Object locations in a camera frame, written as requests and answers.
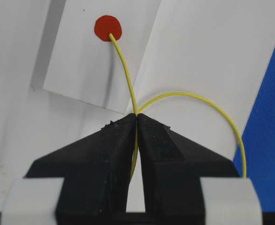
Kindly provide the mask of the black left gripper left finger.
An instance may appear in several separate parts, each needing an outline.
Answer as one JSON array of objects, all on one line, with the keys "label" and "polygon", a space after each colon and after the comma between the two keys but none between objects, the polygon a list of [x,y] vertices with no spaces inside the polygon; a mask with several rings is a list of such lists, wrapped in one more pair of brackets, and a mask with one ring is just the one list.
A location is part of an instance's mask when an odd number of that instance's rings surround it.
[{"label": "black left gripper left finger", "polygon": [[136,116],[36,159],[4,201],[2,225],[120,225],[126,211]]}]

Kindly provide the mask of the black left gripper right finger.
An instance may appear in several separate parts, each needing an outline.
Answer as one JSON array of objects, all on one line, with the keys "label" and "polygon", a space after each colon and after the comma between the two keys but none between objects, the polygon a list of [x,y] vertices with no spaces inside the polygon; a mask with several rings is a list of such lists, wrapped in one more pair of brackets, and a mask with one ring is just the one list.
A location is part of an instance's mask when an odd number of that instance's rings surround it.
[{"label": "black left gripper right finger", "polygon": [[145,210],[161,225],[260,225],[258,196],[226,157],[137,116]]}]

